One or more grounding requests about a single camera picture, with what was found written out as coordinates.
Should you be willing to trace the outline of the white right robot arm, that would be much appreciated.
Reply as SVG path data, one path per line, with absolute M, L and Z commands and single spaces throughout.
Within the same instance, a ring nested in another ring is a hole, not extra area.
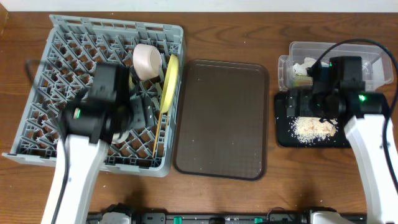
M 336 120 L 359 169 L 368 223 L 397 223 L 397 149 L 391 111 L 382 93 L 367 91 L 360 56 L 317 60 L 307 68 L 312 85 L 288 90 L 287 116 Z

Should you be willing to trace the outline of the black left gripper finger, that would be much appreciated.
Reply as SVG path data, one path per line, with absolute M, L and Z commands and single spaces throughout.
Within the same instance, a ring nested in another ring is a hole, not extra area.
M 132 109 L 131 127 L 145 127 L 146 120 L 144 114 L 144 106 L 140 97 L 130 101 Z
M 154 107 L 152 106 L 152 100 L 150 97 L 146 96 L 142 99 L 143 106 L 144 106 L 144 117 L 146 128 L 150 128 L 155 125 L 155 116 L 154 116 Z

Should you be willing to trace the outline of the white paper napkin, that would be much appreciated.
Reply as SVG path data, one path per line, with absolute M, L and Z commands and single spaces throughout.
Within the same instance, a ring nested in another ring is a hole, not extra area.
M 305 57 L 304 63 L 295 63 L 293 65 L 293 72 L 297 76 L 307 76 L 307 68 L 312 67 L 317 60 L 311 57 Z

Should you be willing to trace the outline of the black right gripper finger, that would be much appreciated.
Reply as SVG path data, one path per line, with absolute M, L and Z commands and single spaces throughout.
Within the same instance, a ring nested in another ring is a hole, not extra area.
M 300 93 L 299 116 L 314 117 L 314 113 L 310 108 L 312 101 L 312 94 L 309 91 L 302 91 Z
M 286 115 L 288 117 L 298 117 L 299 116 L 299 90 L 293 89 L 287 92 L 286 97 Z

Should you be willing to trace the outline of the white cup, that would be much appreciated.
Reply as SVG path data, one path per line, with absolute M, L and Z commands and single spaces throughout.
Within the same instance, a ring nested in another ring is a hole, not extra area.
M 125 131 L 123 133 L 115 133 L 113 134 L 112 144 L 120 144 L 124 142 L 129 137 L 129 131 Z

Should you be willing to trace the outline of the pink white bowl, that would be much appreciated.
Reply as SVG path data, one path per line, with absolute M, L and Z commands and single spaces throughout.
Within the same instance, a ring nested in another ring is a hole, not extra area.
M 137 44 L 132 56 L 134 70 L 141 80 L 150 80 L 159 76 L 162 59 L 156 47 L 153 45 Z

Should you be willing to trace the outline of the yellow round plate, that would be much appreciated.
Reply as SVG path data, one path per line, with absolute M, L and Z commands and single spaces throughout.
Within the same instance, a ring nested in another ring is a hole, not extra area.
M 169 64 L 167 66 L 164 86 L 162 90 L 162 99 L 160 102 L 161 113 L 167 113 L 172 105 L 174 92 L 177 85 L 178 73 L 179 73 L 178 57 L 175 55 L 171 55 Z

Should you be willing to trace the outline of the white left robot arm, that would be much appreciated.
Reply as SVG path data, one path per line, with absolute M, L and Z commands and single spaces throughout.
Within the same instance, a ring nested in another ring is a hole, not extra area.
M 139 96 L 140 80 L 134 67 L 99 63 L 92 86 L 59 112 L 55 173 L 42 223 L 85 223 L 110 146 L 154 124 L 151 105 Z

